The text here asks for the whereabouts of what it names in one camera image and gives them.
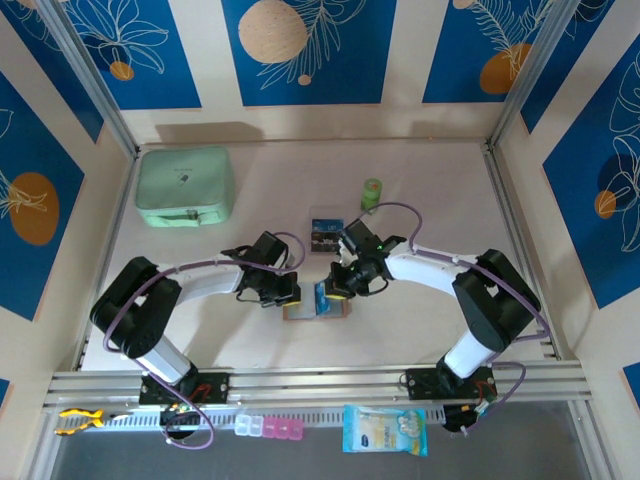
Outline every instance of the green cup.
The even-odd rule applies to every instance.
[[[382,194],[382,182],[377,178],[368,178],[364,182],[362,190],[362,199],[360,200],[360,209],[364,212],[375,207],[380,202]]]

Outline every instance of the blue package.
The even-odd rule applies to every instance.
[[[335,253],[339,250],[338,240],[344,228],[339,218],[313,218],[311,220],[311,251],[315,253]]]
[[[316,283],[315,294],[316,315],[322,315],[323,313],[327,313],[329,310],[331,310],[331,302],[329,302],[329,299],[325,295],[324,282]]]
[[[427,456],[427,416],[424,410],[367,408],[346,405],[342,451],[408,452]]]

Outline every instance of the orange circle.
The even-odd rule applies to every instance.
[[[31,245],[49,243],[60,216],[58,194],[49,179],[39,173],[23,173],[11,184],[9,197],[16,202],[9,215],[18,236]]]
[[[476,3],[476,0],[453,0],[453,7],[458,10],[464,10]]]
[[[616,196],[609,190],[603,190],[596,196],[596,213],[600,218],[611,218],[616,212]]]
[[[260,63],[282,63],[295,58],[307,45],[307,27],[295,8],[282,0],[260,0],[238,24],[240,43]]]
[[[306,87],[307,85],[311,85],[311,77],[309,75],[300,75],[298,77],[298,84],[300,84],[303,87]]]
[[[480,88],[490,95],[508,93],[529,50],[530,44],[519,43],[491,57],[480,73]]]
[[[109,71],[111,72],[111,75],[123,82],[128,82],[133,78],[133,68],[131,68],[131,65],[121,62],[120,60],[113,62],[109,66]]]

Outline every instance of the aluminum frame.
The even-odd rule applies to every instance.
[[[138,153],[138,146],[133,134],[122,118],[118,104],[65,13],[64,7],[58,0],[35,0],[35,5],[45,27],[60,47],[73,72],[89,94],[100,115],[111,127],[116,141],[127,155],[134,159]]]
[[[565,28],[571,21],[581,0],[557,1],[551,7],[540,32],[533,42],[533,48],[527,55],[524,65],[513,82],[511,90],[504,101],[504,108],[498,118],[488,144],[493,148],[498,145],[513,121],[520,114],[522,106],[533,90],[542,74],[551,54],[562,38]]]
[[[135,158],[139,147],[63,8],[56,0],[35,0],[35,2],[45,25],[60,45],[99,111],[112,127],[118,142],[126,152],[131,154],[132,158]],[[527,243],[528,237],[524,233],[526,230],[522,228],[523,224],[519,221],[522,214],[517,204],[514,204],[516,202],[511,202],[515,196],[513,191],[510,191],[508,175],[504,171],[499,154],[496,153],[496,147],[499,146],[500,139],[517,117],[579,2],[580,0],[567,0],[557,2],[553,7],[538,35],[536,48],[531,51],[520,72],[521,75],[518,76],[507,96],[505,108],[483,150],[520,270],[541,298],[547,318],[549,318],[548,309],[530,260],[531,255],[528,249],[530,244]],[[123,211],[122,205],[126,201],[132,179],[133,169],[129,174],[123,203],[114,222],[105,255],[106,262],[113,248]],[[106,269],[103,269],[99,284],[103,283],[105,273]],[[591,409],[591,392],[580,363],[575,360],[566,360],[570,356],[566,342],[562,341],[563,337],[554,329],[553,322],[551,326],[554,339],[550,345],[552,353],[549,356],[565,360],[526,362],[527,377],[512,400],[569,402],[592,476],[603,479],[616,478],[614,466],[606,457],[606,449],[598,433],[596,419]],[[81,358],[84,345],[84,341],[79,343],[79,349],[76,352],[77,360]],[[349,402],[368,405],[439,403],[409,401],[406,391],[399,385],[401,373],[409,367],[416,366],[232,370],[229,401],[233,403],[224,408],[229,410],[237,410],[239,407],[295,409],[318,406],[329,408]],[[138,392],[141,386],[139,375],[139,372],[56,373],[45,399],[43,415],[40,419],[40,436],[36,442],[35,453],[32,455],[33,462],[26,465],[24,477],[39,479],[48,478],[50,475],[59,445],[59,438],[53,434],[53,427],[57,424],[57,414],[62,408],[71,405],[86,407],[108,405],[137,409],[139,408]],[[498,388],[501,391],[507,391],[519,377],[519,370],[496,369],[495,377]]]

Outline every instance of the white table surface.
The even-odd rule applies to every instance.
[[[358,213],[368,177],[382,180],[382,201],[403,201],[422,212],[418,245],[460,254],[496,248],[513,259],[478,144],[278,142],[233,144],[228,149],[237,191],[229,221],[200,228],[148,227],[133,205],[134,187],[105,288],[139,255],[161,266],[178,265],[252,244],[264,230],[287,230],[308,242],[310,209],[336,207],[350,221]],[[382,239],[408,236],[415,226],[411,212],[395,207],[379,209],[366,222]],[[292,251],[297,252],[295,245]],[[311,254],[300,280],[326,278],[332,259]],[[215,295],[178,307],[165,334],[201,368],[331,367],[435,362],[466,328],[453,297],[408,282],[392,282],[384,294],[357,298],[351,305],[346,319],[284,321],[280,308],[263,309],[238,303],[234,295]],[[136,368],[103,351],[102,338],[93,328],[84,370]],[[537,342],[525,342],[503,358],[540,360],[543,355]]]

